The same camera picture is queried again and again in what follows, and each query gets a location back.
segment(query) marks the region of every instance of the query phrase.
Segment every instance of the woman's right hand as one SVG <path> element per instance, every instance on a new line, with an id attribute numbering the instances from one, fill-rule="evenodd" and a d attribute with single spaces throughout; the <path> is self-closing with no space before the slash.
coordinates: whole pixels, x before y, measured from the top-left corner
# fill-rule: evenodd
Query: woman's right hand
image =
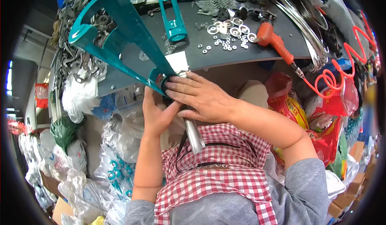
<path id="1" fill-rule="evenodd" d="M 195 73 L 188 71 L 186 75 L 188 78 L 172 76 L 166 83 L 166 94 L 170 98 L 196 109 L 182 110 L 177 116 L 205 122 L 230 122 L 239 100 Z"/>

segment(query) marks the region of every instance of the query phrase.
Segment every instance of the gray shirt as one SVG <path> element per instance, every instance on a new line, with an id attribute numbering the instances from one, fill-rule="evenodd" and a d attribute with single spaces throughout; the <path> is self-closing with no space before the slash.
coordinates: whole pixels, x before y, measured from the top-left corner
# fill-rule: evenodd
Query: gray shirt
<path id="1" fill-rule="evenodd" d="M 328 209 L 324 164 L 316 158 L 291 165 L 285 186 L 266 173 L 272 206 L 279 224 L 322 224 Z M 185 224 L 258 224 L 255 204 L 236 193 L 214 193 L 170 212 L 170 222 Z M 154 224 L 154 204 L 144 200 L 129 203 L 124 225 Z"/>

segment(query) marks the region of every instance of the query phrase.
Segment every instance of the woman's left hand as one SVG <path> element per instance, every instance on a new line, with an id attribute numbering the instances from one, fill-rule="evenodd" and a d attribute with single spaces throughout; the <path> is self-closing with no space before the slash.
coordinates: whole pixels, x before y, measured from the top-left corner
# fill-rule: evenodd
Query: woman's left hand
<path id="1" fill-rule="evenodd" d="M 173 117 L 180 110 L 182 104 L 173 102 L 169 107 L 162 111 L 154 99 L 154 90 L 150 87 L 145 87 L 145 96 L 142 104 L 142 109 L 145 118 L 144 136 L 157 137 L 166 131 Z"/>

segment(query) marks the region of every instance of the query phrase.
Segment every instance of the red checkered apron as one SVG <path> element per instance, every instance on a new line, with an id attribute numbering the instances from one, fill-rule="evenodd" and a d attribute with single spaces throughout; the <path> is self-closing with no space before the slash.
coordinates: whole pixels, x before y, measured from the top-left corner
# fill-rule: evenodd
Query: red checkered apron
<path id="1" fill-rule="evenodd" d="M 270 144 L 232 124 L 199 127 L 206 144 L 193 154 L 186 141 L 162 152 L 167 185 L 157 194 L 154 224 L 170 225 L 169 211 L 212 193 L 237 193 L 253 201 L 258 222 L 277 224 L 263 166 Z M 206 163 L 226 164 L 227 169 L 203 169 Z"/>

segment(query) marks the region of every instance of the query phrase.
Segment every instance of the workbench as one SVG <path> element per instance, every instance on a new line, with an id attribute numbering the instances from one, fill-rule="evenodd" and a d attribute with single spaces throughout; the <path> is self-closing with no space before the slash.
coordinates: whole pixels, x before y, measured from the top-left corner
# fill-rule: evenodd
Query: workbench
<path id="1" fill-rule="evenodd" d="M 213 17 L 197 14 L 198 7 L 196 5 L 191 7 L 191 2 L 182 2 L 179 3 L 179 6 L 185 27 L 188 31 L 188 37 L 182 42 L 177 43 L 177 48 L 174 53 L 185 51 L 190 70 L 194 71 L 222 65 L 282 59 L 271 46 L 262 47 L 258 44 L 248 42 L 248 49 L 244 49 L 240 47 L 240 39 L 231 42 L 231 46 L 237 46 L 237 49 L 232 51 L 224 50 L 221 45 L 215 46 L 214 35 L 210 35 L 206 30 L 197 30 L 195 28 L 195 23 L 202 24 L 207 22 L 209 25 L 212 24 Z M 272 2 L 270 2 L 268 9 L 277 15 L 277 19 L 273 23 L 274 31 L 277 35 L 281 36 L 286 48 L 293 54 L 294 58 L 311 59 L 306 42 L 292 20 Z M 166 9 L 166 14 L 170 20 L 174 19 L 172 8 Z M 154 13 L 154 16 L 142 15 L 141 18 L 161 48 L 161 51 L 166 53 L 166 47 L 162 39 L 162 36 L 165 34 L 165 28 L 161 13 Z M 251 32 L 256 33 L 260 22 L 256 22 L 248 17 L 244 20 L 244 25 L 247 25 Z M 202 50 L 208 45 L 211 46 L 211 50 L 203 54 Z M 122 62 L 127 66 L 130 65 L 130 68 L 138 74 L 147 77 L 155 65 L 151 60 L 141 61 L 139 59 L 140 51 L 137 45 L 128 44 L 122 52 Z M 99 96 L 101 97 L 116 92 L 136 82 L 136 79 L 108 65 L 106 79 L 98 83 Z"/>

